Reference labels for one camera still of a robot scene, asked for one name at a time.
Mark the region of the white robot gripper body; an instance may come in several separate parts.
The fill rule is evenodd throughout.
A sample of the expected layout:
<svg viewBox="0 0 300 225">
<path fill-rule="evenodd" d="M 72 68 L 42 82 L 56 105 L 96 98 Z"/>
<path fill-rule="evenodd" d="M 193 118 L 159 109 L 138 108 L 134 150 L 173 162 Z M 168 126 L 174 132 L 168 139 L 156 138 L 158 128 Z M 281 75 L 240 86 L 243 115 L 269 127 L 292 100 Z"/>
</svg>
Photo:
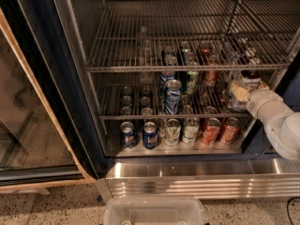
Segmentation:
<svg viewBox="0 0 300 225">
<path fill-rule="evenodd" d="M 283 98 L 272 90 L 255 90 L 248 96 L 247 110 L 257 119 L 276 119 L 284 115 Z"/>
</svg>

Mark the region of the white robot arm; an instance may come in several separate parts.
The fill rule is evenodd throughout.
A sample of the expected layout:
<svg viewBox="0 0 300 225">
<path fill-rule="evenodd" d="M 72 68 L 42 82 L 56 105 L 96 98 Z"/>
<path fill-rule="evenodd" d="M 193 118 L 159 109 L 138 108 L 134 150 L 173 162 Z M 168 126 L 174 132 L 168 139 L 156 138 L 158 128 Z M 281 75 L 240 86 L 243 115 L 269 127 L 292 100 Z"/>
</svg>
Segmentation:
<svg viewBox="0 0 300 225">
<path fill-rule="evenodd" d="M 266 85 L 246 88 L 239 82 L 230 85 L 232 94 L 246 103 L 247 111 L 262 124 L 274 149 L 288 160 L 300 159 L 300 112 L 294 112 L 283 98 Z"/>
</svg>

